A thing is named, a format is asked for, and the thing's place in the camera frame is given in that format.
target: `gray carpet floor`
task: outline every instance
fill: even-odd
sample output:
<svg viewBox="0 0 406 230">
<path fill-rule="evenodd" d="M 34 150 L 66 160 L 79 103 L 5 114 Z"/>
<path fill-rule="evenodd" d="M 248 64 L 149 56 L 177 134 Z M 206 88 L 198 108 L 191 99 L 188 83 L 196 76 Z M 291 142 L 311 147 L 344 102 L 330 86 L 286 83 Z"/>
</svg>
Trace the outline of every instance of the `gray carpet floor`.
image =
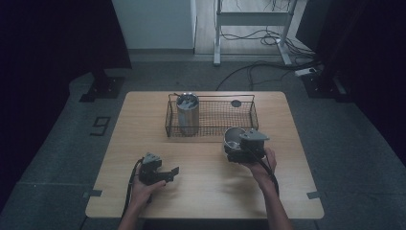
<svg viewBox="0 0 406 230">
<path fill-rule="evenodd" d="M 71 96 L 30 167 L 15 185 L 0 229 L 79 229 L 125 94 L 129 91 L 213 91 L 250 61 L 134 61 L 133 70 L 108 70 L 125 77 L 117 99 L 80 103 L 93 77 L 71 82 Z M 406 229 L 406 169 L 354 103 L 308 98 L 293 72 L 254 69 L 256 91 L 282 91 L 288 100 L 325 209 L 322 219 L 292 219 L 295 229 Z M 249 90 L 246 71 L 219 90 Z M 97 117 L 111 117 L 103 136 Z M 82 229 L 116 229 L 117 218 L 88 218 Z M 228 220 L 147 221 L 145 229 L 254 229 L 263 223 Z"/>
</svg>

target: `wire basket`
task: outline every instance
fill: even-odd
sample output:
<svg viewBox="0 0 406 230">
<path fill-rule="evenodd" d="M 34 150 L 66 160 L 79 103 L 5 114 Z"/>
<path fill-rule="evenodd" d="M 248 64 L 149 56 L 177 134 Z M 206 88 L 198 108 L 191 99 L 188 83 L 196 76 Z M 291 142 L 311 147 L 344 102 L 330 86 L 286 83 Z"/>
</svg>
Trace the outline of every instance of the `wire basket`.
<svg viewBox="0 0 406 230">
<path fill-rule="evenodd" d="M 178 95 L 169 94 L 165 128 L 168 137 L 186 137 L 179 126 L 176 99 Z M 201 96 L 199 98 L 199 125 L 196 136 L 222 136 L 229 127 L 258 129 L 259 123 L 255 109 L 255 95 Z"/>
</svg>

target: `white wall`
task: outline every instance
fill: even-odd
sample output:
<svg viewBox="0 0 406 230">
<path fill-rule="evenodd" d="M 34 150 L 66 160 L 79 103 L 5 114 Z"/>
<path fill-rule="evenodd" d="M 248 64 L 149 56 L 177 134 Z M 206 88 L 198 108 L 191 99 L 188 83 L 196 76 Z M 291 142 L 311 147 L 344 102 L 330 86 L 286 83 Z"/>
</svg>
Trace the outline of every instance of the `white wall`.
<svg viewBox="0 0 406 230">
<path fill-rule="evenodd" d="M 193 49 L 195 0 L 113 0 L 127 49 Z"/>
</svg>

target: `human hand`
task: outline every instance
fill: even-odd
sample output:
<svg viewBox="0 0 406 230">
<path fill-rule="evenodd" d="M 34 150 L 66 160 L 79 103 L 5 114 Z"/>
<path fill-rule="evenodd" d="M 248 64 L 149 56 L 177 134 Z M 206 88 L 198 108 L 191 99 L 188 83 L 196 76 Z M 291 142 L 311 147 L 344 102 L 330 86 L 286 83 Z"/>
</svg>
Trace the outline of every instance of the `human hand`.
<svg viewBox="0 0 406 230">
<path fill-rule="evenodd" d="M 262 159 L 263 163 L 270 167 L 272 172 L 275 172 L 275 168 L 277 167 L 277 160 L 275 158 L 275 152 L 269 148 L 265 148 L 265 154 L 266 154 L 266 158 Z M 263 187 L 267 184 L 272 184 L 272 181 L 269 177 L 268 172 L 263 168 L 263 166 L 258 163 L 252 163 L 252 164 L 248 164 L 248 163 L 244 163 L 241 164 L 245 167 L 247 167 L 251 173 L 253 174 L 253 177 L 257 180 L 257 182 L 259 183 L 259 187 L 263 189 Z"/>
<path fill-rule="evenodd" d="M 143 208 L 147 204 L 151 194 L 167 184 L 165 180 L 161 180 L 152 185 L 144 184 L 139 178 L 140 168 L 141 167 L 136 169 L 136 175 L 132 181 L 131 200 L 129 203 L 129 205 L 134 205 L 134 207 L 137 209 Z"/>
</svg>

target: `floor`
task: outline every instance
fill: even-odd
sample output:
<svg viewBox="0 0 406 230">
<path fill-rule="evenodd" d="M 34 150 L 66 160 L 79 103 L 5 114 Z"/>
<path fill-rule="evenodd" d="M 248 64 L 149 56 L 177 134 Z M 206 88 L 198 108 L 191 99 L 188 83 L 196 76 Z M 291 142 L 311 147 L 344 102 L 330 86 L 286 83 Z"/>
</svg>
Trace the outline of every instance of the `floor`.
<svg viewBox="0 0 406 230">
<path fill-rule="evenodd" d="M 73 80 L 64 110 L 1 213 L 0 229 L 117 228 L 118 218 L 85 219 L 84 211 L 126 92 L 215 90 L 233 71 L 258 60 L 227 57 L 220 67 L 213 67 L 205 56 L 132 57 L 133 70 L 106 71 L 110 77 L 125 78 L 119 97 L 93 103 L 79 102 L 92 76 Z M 295 229 L 406 229 L 406 169 L 376 128 L 355 104 L 310 99 L 301 79 L 293 72 L 284 74 L 280 69 L 256 68 L 254 81 L 266 82 L 256 84 L 254 90 L 286 95 L 325 210 L 321 219 L 292 219 Z M 248 89 L 246 71 L 237 72 L 219 88 Z M 109 126 L 103 136 L 90 135 L 100 132 L 93 126 L 98 117 L 110 117 Z M 264 229 L 266 224 L 160 219 L 144 225 L 144 229 L 253 227 Z"/>
<path fill-rule="evenodd" d="M 277 0 L 275 8 L 273 8 L 272 0 L 223 0 L 223 12 L 286 12 L 288 9 L 288 0 Z M 303 44 L 296 40 L 295 35 L 299 27 L 305 4 L 307 0 L 298 0 L 292 23 L 289 27 L 287 37 L 295 41 L 295 45 L 306 48 Z M 195 53 L 198 55 L 207 55 L 214 52 L 215 38 L 215 19 L 214 12 L 216 11 L 215 0 L 196 0 L 197 8 L 197 27 Z M 264 31 L 264 26 L 224 26 L 222 32 L 224 35 L 247 36 L 257 31 Z M 283 27 L 269 27 L 269 31 L 281 34 Z M 262 37 L 266 32 L 257 33 L 253 37 Z M 268 42 L 274 42 L 272 39 L 267 39 Z M 274 56 L 279 55 L 279 50 L 276 46 L 266 46 L 260 43 L 259 39 L 238 39 L 226 40 L 221 37 L 221 54 L 223 55 L 262 55 Z"/>
</svg>

